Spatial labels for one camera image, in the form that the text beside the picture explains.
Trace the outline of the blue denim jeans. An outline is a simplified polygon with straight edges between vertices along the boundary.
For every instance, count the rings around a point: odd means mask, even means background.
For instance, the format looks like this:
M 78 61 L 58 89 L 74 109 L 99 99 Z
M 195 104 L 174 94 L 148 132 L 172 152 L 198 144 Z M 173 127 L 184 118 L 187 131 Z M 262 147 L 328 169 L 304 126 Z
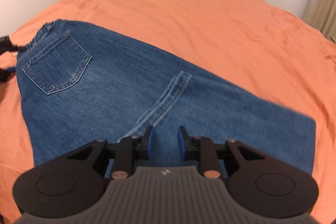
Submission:
M 86 22 L 44 24 L 15 66 L 23 118 L 41 165 L 97 139 L 153 126 L 149 164 L 182 164 L 177 133 L 233 138 L 307 173 L 315 121 L 179 57 Z

